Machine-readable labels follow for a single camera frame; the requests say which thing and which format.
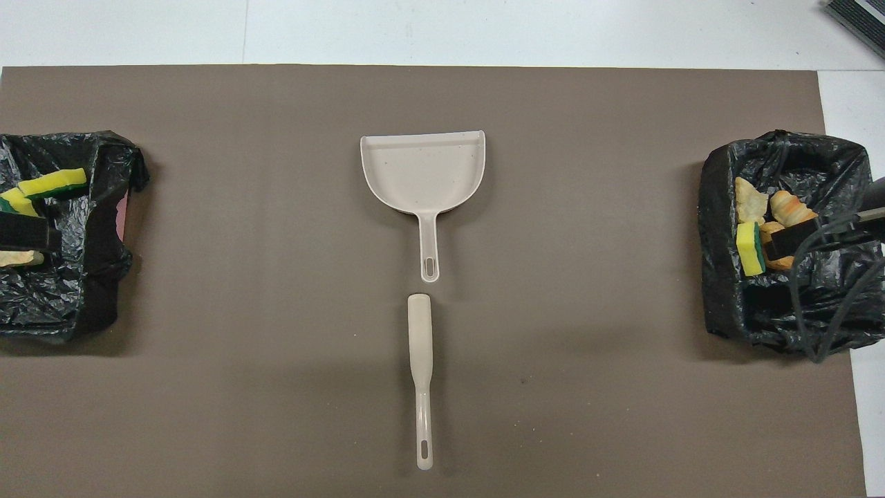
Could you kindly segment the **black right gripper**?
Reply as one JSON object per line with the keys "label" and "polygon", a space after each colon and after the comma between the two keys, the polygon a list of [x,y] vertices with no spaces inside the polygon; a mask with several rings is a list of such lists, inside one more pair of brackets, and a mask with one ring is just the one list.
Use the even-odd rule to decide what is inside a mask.
{"label": "black right gripper", "polygon": [[885,243],[885,177],[866,190],[856,212],[818,216],[772,234],[769,258],[800,257],[800,249],[837,251],[863,243]]}

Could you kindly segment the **brown oblong bread roll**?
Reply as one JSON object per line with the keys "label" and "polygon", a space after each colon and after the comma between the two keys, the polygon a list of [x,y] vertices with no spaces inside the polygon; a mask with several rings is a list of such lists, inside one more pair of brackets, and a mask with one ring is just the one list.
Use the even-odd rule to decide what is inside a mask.
{"label": "brown oblong bread roll", "polygon": [[763,259],[765,262],[765,267],[768,269],[787,271],[788,269],[791,269],[794,264],[794,257],[792,255],[788,255],[780,259],[771,259],[769,255],[769,249],[767,248],[767,246],[769,243],[772,242],[772,235],[784,229],[786,229],[785,226],[781,223],[778,223],[778,221],[768,221],[768,223],[764,223],[759,226],[759,230],[761,230]]}

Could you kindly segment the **small yellow sponge wedge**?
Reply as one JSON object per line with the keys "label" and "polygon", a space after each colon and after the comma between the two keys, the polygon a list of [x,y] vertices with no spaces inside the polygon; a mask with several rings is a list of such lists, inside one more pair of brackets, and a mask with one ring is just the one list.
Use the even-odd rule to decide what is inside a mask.
{"label": "small yellow sponge wedge", "polygon": [[34,204],[18,187],[13,187],[0,192],[0,212],[21,214],[31,217],[40,217]]}

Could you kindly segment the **striped croissant piece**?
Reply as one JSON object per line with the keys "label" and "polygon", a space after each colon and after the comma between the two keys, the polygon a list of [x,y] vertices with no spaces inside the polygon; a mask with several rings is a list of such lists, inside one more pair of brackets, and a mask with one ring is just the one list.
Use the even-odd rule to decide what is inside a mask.
{"label": "striped croissant piece", "polygon": [[818,214],[804,202],[800,201],[798,196],[793,195],[787,190],[778,190],[771,195],[769,202],[772,217],[785,228],[790,228],[818,217]]}

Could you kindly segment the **yellow green scrub sponge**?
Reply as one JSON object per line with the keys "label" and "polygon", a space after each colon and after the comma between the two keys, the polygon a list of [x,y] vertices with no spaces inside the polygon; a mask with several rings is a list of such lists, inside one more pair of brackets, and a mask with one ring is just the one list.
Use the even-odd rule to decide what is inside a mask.
{"label": "yellow green scrub sponge", "polygon": [[766,264],[761,239],[761,227],[757,223],[736,225],[736,249],[740,259],[740,270],[744,277],[755,277],[765,273]]}

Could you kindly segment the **notched yellow sponge piece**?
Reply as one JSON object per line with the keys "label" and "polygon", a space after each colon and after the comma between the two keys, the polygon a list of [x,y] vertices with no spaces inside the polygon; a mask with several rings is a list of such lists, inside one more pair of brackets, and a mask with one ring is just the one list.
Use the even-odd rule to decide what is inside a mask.
{"label": "notched yellow sponge piece", "polygon": [[89,179],[83,168],[66,168],[19,182],[18,189],[27,199],[34,201],[80,190],[88,186],[88,183]]}

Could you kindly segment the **beige plastic dustpan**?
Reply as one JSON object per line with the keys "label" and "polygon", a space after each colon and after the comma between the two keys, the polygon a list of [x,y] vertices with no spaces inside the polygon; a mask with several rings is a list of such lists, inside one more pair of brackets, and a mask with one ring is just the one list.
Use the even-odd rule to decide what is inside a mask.
{"label": "beige plastic dustpan", "polygon": [[418,220],[420,276],[440,278],[437,220],[460,207],[483,182],[483,130],[362,136],[360,160],[368,188],[388,207]]}

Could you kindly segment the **beige hand brush black bristles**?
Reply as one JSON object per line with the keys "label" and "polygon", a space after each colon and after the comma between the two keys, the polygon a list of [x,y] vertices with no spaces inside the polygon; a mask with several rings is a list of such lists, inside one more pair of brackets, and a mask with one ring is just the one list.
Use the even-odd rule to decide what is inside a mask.
{"label": "beige hand brush black bristles", "polygon": [[423,293],[408,296],[407,319],[409,365],[415,393],[416,465],[426,472],[434,465],[430,397],[434,355],[430,296]]}

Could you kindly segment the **black trash bag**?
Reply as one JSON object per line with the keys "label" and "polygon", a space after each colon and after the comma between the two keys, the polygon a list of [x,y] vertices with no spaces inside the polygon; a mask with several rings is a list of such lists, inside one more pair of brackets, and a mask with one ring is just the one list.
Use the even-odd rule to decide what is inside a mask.
{"label": "black trash bag", "polygon": [[0,133],[0,192],[66,168],[83,168],[88,186],[34,199],[62,234],[44,263],[0,268],[0,337],[64,343],[110,327],[132,253],[119,240],[117,204],[151,177],[141,150],[111,131],[17,136]]}

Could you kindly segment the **right black bag bin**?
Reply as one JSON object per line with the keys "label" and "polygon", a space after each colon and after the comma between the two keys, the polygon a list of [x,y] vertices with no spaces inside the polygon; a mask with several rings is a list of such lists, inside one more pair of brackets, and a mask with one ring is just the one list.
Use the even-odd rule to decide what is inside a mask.
{"label": "right black bag bin", "polygon": [[698,230],[706,330],[802,353],[813,362],[885,338],[885,254],[880,242],[837,251],[800,249],[787,271],[744,277],[736,249],[734,179],[787,190],[818,216],[856,212],[875,182],[862,145],[776,130],[714,150],[702,167]]}

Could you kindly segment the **dark ribbed grille object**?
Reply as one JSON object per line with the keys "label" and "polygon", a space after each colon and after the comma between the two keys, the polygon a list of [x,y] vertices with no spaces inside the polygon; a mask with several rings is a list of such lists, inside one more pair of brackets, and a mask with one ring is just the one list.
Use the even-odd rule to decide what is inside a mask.
{"label": "dark ribbed grille object", "polygon": [[823,10],[885,59],[885,0],[824,0]]}

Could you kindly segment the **brown table mat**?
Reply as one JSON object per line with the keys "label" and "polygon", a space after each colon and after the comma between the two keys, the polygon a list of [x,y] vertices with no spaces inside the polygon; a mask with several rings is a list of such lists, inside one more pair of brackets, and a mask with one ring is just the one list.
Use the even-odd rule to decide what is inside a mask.
{"label": "brown table mat", "polygon": [[[114,327],[0,341],[0,498],[865,494],[850,356],[705,331],[700,169],[775,129],[823,131],[815,73],[6,67],[0,133],[111,130],[151,182]],[[476,130],[428,284],[360,138]]]}

